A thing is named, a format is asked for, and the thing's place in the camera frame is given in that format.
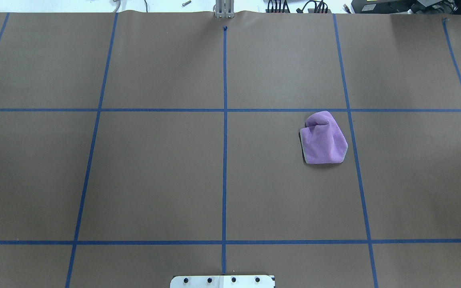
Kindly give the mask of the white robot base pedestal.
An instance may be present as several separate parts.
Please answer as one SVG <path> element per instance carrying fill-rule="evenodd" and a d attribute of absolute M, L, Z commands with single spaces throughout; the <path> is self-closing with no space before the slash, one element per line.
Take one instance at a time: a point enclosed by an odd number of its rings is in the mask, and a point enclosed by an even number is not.
<path fill-rule="evenodd" d="M 201 275 L 175 276 L 170 288 L 275 288 L 270 275 Z"/>

